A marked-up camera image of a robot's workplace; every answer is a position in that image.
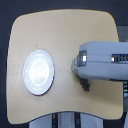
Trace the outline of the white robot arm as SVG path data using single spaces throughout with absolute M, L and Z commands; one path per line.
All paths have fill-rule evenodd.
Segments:
M 128 43 L 90 41 L 82 44 L 72 60 L 72 71 L 86 91 L 89 79 L 128 83 Z

